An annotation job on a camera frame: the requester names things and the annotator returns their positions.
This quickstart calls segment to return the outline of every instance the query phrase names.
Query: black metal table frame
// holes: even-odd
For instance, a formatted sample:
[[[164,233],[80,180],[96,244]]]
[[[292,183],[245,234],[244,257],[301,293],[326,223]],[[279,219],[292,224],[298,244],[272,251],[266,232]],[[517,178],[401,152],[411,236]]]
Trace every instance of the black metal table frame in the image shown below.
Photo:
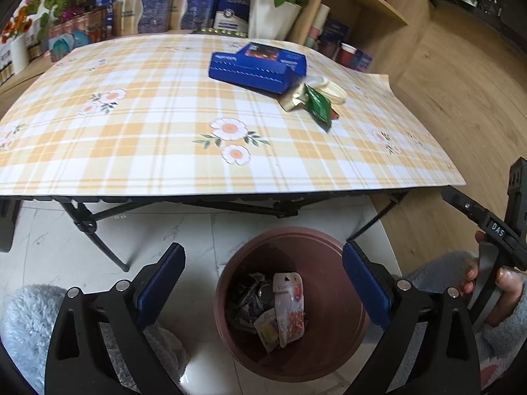
[[[343,198],[345,196],[363,195],[368,193],[388,194],[390,203],[380,211],[373,219],[366,223],[360,230],[352,234],[347,241],[352,241],[368,230],[372,225],[386,215],[396,206],[408,193],[408,190],[397,191],[345,191],[345,192],[312,192],[312,193],[276,193],[276,194],[244,194],[244,195],[208,195],[208,196],[11,196],[16,200],[40,200],[58,201],[73,220],[77,228],[83,232],[110,260],[112,260],[123,272],[128,272],[130,266],[123,263],[113,251],[96,234],[97,221],[107,219],[114,215],[132,211],[133,209],[151,205],[153,203],[167,201],[182,205],[191,205],[223,211],[244,212],[249,214],[271,215],[278,218],[293,217],[298,211],[307,205],[318,203],[331,198]],[[239,203],[234,200],[263,201],[273,199],[272,207],[260,206],[247,203]],[[104,211],[93,213],[85,203],[116,203],[117,205]]]

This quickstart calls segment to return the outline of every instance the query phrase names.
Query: orange flowers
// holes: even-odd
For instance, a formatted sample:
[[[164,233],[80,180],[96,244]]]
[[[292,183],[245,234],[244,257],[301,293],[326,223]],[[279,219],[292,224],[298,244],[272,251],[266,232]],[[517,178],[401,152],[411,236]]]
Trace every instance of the orange flowers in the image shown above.
[[[32,24],[33,21],[27,18],[27,7],[20,7],[18,14],[6,23],[2,31],[2,44],[5,44],[10,38],[16,38],[27,32]]]

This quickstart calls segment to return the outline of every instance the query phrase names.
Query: wooden cabinet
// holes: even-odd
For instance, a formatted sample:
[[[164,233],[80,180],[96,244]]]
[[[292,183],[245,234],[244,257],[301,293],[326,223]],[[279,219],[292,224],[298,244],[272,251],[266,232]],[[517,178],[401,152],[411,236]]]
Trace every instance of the wooden cabinet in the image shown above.
[[[350,27],[348,43],[373,56],[370,72],[396,81],[403,73],[420,36],[428,26],[428,0],[309,0],[289,35],[304,44],[319,5],[330,17]]]

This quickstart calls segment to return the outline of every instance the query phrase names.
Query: brown flower pot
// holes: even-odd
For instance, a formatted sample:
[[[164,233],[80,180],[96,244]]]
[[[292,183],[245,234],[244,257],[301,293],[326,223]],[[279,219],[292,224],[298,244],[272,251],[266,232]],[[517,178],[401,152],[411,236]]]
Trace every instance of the brown flower pot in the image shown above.
[[[259,376],[305,382],[337,370],[360,346],[369,319],[342,267],[343,245],[318,230],[275,228],[245,244],[221,274],[214,315],[233,356]],[[298,272],[304,283],[306,331],[285,349],[270,354],[257,335],[232,327],[225,315],[231,282],[244,273]]]

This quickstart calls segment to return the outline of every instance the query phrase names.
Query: fingernail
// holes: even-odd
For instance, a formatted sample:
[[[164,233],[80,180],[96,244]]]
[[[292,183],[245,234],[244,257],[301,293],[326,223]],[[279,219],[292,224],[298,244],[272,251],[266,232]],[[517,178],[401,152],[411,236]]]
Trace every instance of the fingernail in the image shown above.
[[[499,268],[496,275],[496,283],[500,283],[506,274],[507,270],[505,270],[504,268]]]

